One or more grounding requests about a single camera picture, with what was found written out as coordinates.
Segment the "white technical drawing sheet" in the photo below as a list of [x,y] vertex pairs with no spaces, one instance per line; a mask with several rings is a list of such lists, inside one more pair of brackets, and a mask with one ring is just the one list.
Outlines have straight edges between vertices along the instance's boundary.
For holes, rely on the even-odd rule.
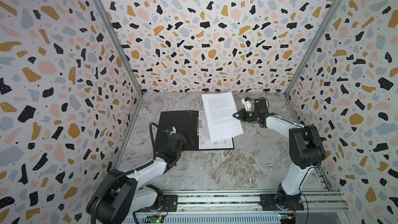
[[211,141],[204,111],[199,111],[198,117],[199,150],[233,150],[233,139]]

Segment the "orange folder black inside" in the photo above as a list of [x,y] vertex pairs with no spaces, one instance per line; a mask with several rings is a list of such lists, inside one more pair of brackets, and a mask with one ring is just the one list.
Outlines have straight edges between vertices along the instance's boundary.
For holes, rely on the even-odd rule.
[[162,112],[158,124],[160,129],[157,131],[157,136],[155,138],[155,150],[160,151],[162,148],[166,147],[168,135],[165,129],[167,127],[175,127],[177,133],[191,135],[194,145],[188,148],[188,150],[205,151],[199,150],[198,117],[199,111]]

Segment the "white text paper sheet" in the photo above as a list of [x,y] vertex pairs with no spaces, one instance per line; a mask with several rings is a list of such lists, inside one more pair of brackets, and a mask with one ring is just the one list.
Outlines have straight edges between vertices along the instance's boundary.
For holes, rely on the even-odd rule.
[[212,142],[227,140],[244,133],[232,92],[202,94],[204,111]]

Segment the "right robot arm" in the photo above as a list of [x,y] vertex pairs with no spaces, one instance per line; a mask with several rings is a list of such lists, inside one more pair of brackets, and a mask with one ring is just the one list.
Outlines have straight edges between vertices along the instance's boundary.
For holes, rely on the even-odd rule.
[[284,119],[269,111],[268,99],[245,97],[244,108],[233,117],[247,123],[257,123],[262,128],[272,129],[289,139],[289,156],[292,161],[289,172],[277,192],[260,196],[264,211],[303,210],[302,186],[310,173],[321,166],[326,154],[318,129],[314,125],[302,125]]

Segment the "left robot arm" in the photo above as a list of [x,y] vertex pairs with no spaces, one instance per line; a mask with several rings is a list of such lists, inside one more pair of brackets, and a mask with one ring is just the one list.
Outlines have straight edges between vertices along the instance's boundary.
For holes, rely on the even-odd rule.
[[191,146],[189,134],[170,134],[167,144],[146,164],[126,172],[110,170],[86,207],[90,223],[120,224],[128,214],[142,208],[159,209],[163,191],[145,183],[173,168],[181,153]]

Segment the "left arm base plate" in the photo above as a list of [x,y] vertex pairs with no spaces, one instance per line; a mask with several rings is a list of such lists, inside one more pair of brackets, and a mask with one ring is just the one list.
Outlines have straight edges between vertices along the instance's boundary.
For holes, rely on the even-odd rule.
[[178,206],[177,195],[158,196],[154,207],[156,212],[176,212]]

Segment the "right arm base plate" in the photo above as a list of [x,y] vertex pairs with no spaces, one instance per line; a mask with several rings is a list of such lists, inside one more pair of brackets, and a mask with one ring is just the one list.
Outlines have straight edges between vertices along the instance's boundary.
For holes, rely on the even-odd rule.
[[284,196],[278,194],[261,194],[260,205],[263,211],[293,211],[304,210],[301,195]]

